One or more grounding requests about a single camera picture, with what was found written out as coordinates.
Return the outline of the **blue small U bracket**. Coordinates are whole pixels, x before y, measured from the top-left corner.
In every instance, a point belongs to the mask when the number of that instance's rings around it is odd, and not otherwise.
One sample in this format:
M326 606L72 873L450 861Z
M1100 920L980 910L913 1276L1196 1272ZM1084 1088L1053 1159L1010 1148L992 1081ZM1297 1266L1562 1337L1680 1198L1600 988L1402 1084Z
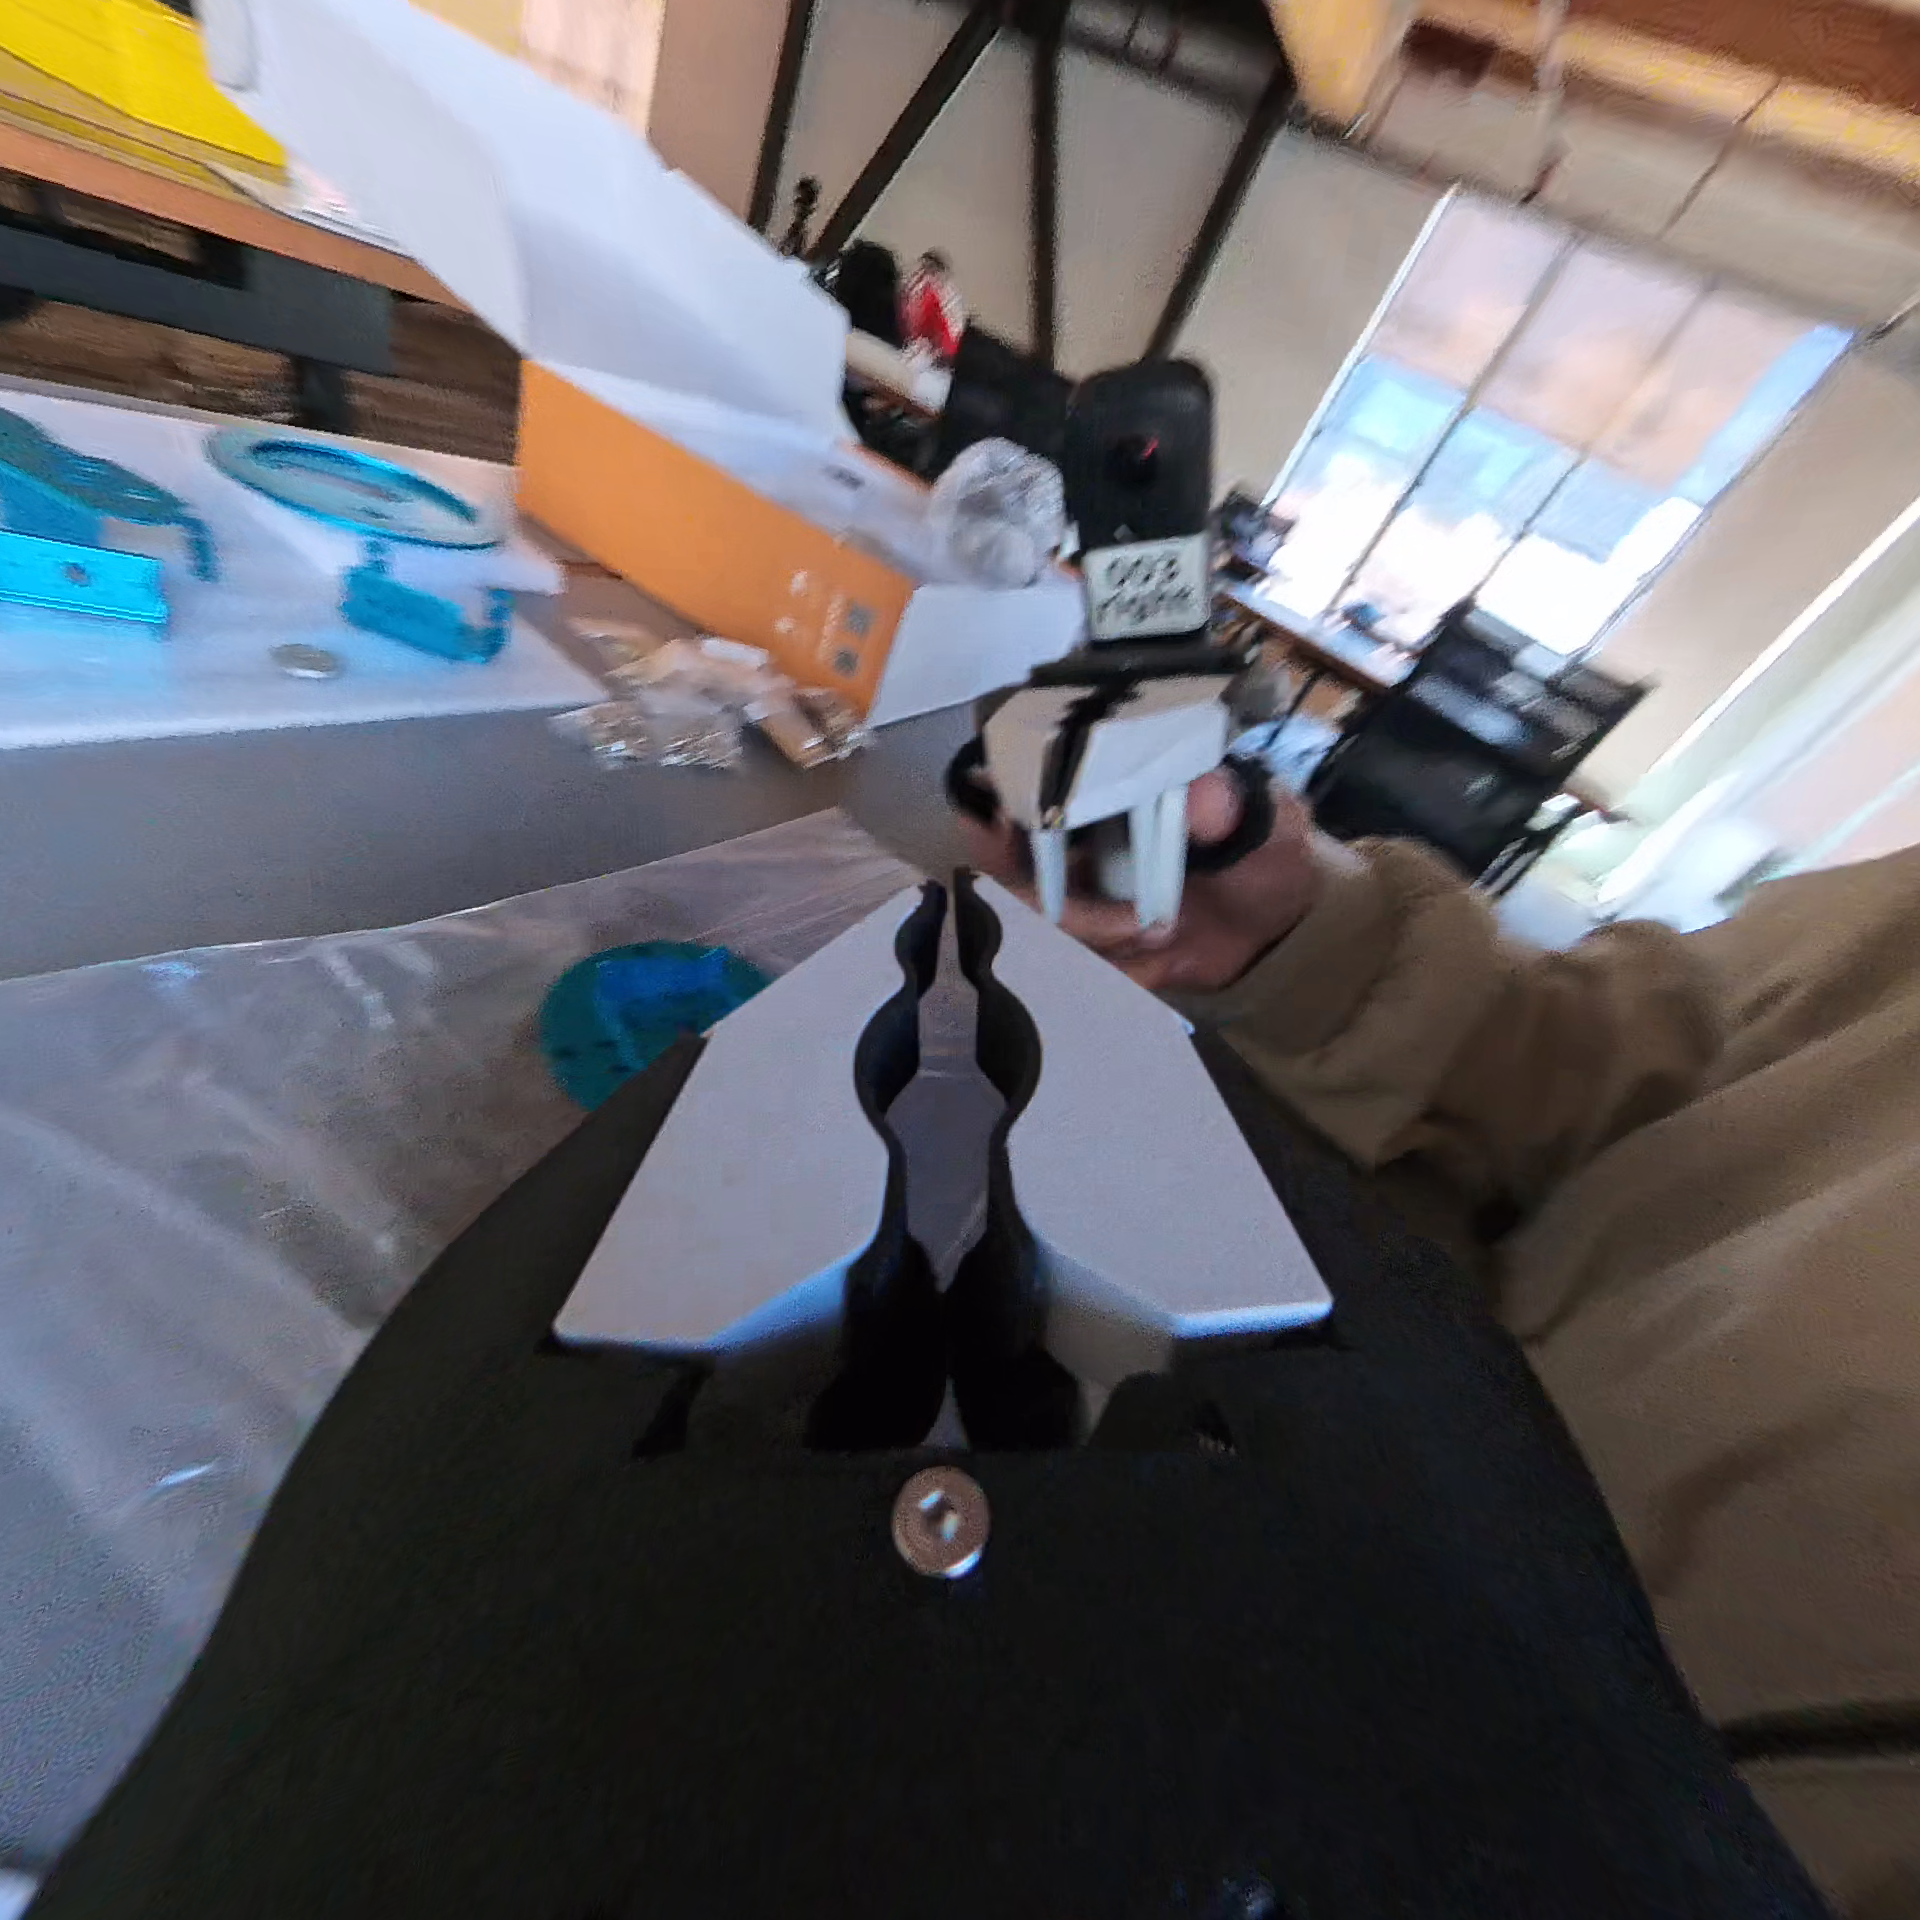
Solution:
M396 578L389 553L368 544L340 578L340 616L418 655L488 665L512 640L513 591L487 586L479 614L465 614L444 593Z

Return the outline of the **black office chair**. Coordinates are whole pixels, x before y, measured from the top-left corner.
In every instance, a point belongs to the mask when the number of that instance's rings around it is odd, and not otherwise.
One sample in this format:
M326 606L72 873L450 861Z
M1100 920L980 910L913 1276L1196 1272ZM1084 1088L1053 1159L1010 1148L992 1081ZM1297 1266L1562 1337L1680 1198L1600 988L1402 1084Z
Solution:
M1650 692L1461 601L1316 764L1308 806L1335 840L1420 842L1503 895L1577 822L1613 818L1575 777Z
M854 332L903 348L903 277L898 256L866 237L848 241L823 280Z
M1063 458L1074 382L980 325L966 325L950 360L933 432L929 476L946 472L980 440L1010 440L1050 463Z

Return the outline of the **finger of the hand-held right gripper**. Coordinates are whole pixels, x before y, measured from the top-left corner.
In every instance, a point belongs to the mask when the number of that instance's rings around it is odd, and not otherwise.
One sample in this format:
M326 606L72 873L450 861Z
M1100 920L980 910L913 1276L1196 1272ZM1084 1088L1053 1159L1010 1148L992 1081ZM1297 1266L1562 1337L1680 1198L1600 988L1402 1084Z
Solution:
M1232 742L1228 704L1122 704L1092 721L1070 786L1070 848L1092 855L1105 898L1140 928L1180 917L1188 799Z
M1039 911L1063 920L1070 873L1068 806L1084 746L1080 687L1017 687L980 726L999 812L1026 836Z

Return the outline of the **person's beige jacket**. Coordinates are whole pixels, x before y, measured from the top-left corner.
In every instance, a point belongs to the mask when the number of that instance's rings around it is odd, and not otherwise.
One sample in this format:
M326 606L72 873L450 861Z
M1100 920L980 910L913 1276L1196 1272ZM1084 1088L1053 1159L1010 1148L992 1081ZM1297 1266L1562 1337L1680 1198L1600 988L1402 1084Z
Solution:
M1520 972L1501 1311L1841 1916L1914 1916L1914 959L1906 848Z

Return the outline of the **white foam sheet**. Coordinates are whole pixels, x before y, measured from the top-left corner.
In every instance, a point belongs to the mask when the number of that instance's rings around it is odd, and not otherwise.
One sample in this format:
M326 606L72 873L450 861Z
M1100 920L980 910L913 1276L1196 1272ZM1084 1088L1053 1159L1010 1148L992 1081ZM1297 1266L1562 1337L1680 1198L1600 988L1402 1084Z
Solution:
M496 660L444 663L343 622L340 578L368 541L217 471L207 442L231 418L18 380L4 380L4 409L180 493L209 528L224 572L217 583L199 581L170 530L125 530L120 546L160 560L170 609L165 628L4 606L7 750L455 712L559 712L600 692L533 622L535 613L557 607L565 578L521 530L476 556L418 544L389 549L396 578L444 593L468 616L479 614L487 586L517 593L512 640ZM326 646L344 672L334 680L285 678L270 660L278 641Z

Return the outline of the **yellow box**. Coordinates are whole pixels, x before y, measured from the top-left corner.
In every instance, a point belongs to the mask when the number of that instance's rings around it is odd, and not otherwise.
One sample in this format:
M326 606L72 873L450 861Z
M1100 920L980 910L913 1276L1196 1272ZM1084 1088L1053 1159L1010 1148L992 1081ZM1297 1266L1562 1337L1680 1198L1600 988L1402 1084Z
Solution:
M285 150L214 86L199 25L153 2L4 2L1 106L188 177L285 177Z

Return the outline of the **blue round metal plate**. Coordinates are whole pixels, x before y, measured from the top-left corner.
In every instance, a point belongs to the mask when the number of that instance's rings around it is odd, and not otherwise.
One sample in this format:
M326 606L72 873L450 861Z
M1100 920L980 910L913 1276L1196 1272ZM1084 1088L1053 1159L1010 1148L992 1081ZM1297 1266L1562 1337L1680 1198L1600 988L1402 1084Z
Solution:
M592 1113L681 1040L773 982L718 943L644 941L589 952L546 990L536 1041L557 1089Z

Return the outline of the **clear plastic bag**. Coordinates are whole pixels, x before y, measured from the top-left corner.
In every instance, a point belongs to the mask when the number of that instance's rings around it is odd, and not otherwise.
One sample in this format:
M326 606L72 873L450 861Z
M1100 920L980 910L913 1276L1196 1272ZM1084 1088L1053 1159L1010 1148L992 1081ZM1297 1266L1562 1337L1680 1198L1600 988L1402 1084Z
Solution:
M778 974L911 877L818 812L437 919L4 982L4 1870L136 1752L402 1290L578 1121L536 1041L559 974L644 941Z

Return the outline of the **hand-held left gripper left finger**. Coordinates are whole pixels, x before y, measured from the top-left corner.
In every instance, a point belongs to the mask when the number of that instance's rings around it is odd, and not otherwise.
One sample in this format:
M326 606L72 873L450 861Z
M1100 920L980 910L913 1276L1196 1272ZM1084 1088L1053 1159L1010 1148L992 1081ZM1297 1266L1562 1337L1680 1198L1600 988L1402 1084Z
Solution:
M810 1349L911 1298L892 1109L920 1066L946 888L925 880L702 1040L552 1334L684 1359Z

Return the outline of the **blue round-ended flat bracket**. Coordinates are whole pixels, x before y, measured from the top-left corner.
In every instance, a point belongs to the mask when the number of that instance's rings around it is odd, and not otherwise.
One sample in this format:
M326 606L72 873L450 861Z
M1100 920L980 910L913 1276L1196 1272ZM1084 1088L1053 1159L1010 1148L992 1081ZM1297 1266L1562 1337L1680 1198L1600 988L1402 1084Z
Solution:
M209 528L180 493L1 410L4 532L95 546L109 521L177 530L193 575L205 583L224 575Z

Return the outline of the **person's right hand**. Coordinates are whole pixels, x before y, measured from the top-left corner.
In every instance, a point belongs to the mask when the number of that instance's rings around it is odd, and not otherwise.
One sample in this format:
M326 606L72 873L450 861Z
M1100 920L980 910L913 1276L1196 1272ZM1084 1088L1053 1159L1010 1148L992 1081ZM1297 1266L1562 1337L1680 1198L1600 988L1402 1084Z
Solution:
M1142 926L1135 910L1104 893L1070 893L1057 928L1149 992L1214 994L1254 968L1325 890L1325 861L1311 815L1287 791L1258 778L1271 808L1263 840L1218 873L1188 873L1173 924ZM1244 792L1229 765L1188 789L1185 833L1199 848L1229 840L1241 828ZM966 863L1002 888L1038 902L1024 833L993 813L980 822L960 812Z

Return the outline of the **bubble wrap bundle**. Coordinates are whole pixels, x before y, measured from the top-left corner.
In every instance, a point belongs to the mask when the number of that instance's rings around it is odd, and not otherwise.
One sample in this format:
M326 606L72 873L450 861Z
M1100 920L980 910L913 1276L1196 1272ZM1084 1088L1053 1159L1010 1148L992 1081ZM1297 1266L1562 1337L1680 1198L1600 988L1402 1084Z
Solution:
M928 560L946 581L1026 590L1068 549L1063 472L1008 439L973 440L933 480L925 528Z

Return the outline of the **person's right forearm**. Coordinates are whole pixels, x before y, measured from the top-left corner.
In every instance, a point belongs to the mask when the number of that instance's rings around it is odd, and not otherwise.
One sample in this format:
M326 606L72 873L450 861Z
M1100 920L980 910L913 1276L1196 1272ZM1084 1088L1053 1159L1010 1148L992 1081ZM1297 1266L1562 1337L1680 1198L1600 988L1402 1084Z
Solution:
M1708 1085L1729 1016L1687 934L1631 920L1535 948L1400 840L1314 842L1310 877L1290 933L1180 1004L1359 1167L1527 1214Z

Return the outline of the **grey desk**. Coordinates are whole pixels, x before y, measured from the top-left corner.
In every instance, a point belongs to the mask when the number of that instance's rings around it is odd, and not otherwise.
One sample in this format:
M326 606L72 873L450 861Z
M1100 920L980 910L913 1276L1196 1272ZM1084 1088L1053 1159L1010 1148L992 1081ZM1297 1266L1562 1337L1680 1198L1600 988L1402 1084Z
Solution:
M437 919L818 812L941 877L968 732L935 710L814 774L613 769L533 710L4 751L4 982Z

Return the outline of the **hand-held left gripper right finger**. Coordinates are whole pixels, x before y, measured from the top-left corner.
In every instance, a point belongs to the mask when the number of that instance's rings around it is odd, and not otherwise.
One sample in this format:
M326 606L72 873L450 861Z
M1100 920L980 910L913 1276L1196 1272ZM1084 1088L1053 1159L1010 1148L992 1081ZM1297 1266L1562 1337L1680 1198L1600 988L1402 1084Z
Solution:
M966 1326L1074 1381L1316 1328L1330 1289L1188 1022L993 880L953 919L999 1089Z

